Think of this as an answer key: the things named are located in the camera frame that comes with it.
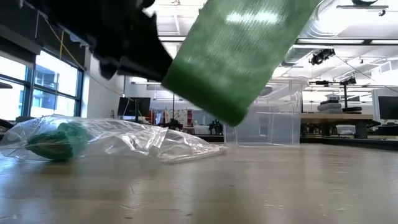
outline table surface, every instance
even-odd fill
[[[326,114],[326,113],[302,113],[302,123],[321,123],[331,121],[372,121],[373,115],[371,114]]]
[[[398,153],[232,147],[184,164],[0,157],[0,223],[396,223]]]

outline ceiling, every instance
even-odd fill
[[[157,13],[159,35],[186,36],[205,2],[206,0],[156,0],[147,11]],[[395,28],[398,27],[398,1],[379,0],[375,4],[389,6],[384,16],[379,16],[381,10],[338,9],[345,5],[352,5],[351,0],[324,0],[299,37],[398,39],[398,29]],[[165,45],[172,49],[173,54],[178,50],[178,44]],[[332,57],[321,65],[311,65],[308,60],[317,49],[306,49],[305,54],[298,57],[301,59],[294,67],[278,67],[273,77],[306,77],[332,81],[352,75],[354,67],[366,75],[356,72],[357,82],[374,83],[369,78],[372,71],[398,57],[398,46],[341,45],[334,48],[339,58]]]

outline computer monitor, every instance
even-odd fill
[[[398,119],[398,96],[379,96],[380,119]]]
[[[149,116],[149,97],[120,97],[118,116]]]

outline glass wall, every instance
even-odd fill
[[[35,65],[0,56],[0,119],[51,114],[79,116],[83,72],[41,51]]]

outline green sponge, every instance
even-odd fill
[[[47,159],[64,161],[84,150],[90,140],[86,130],[77,123],[62,123],[56,131],[47,131],[30,138],[26,149]]]
[[[319,0],[209,0],[162,85],[238,125]]]

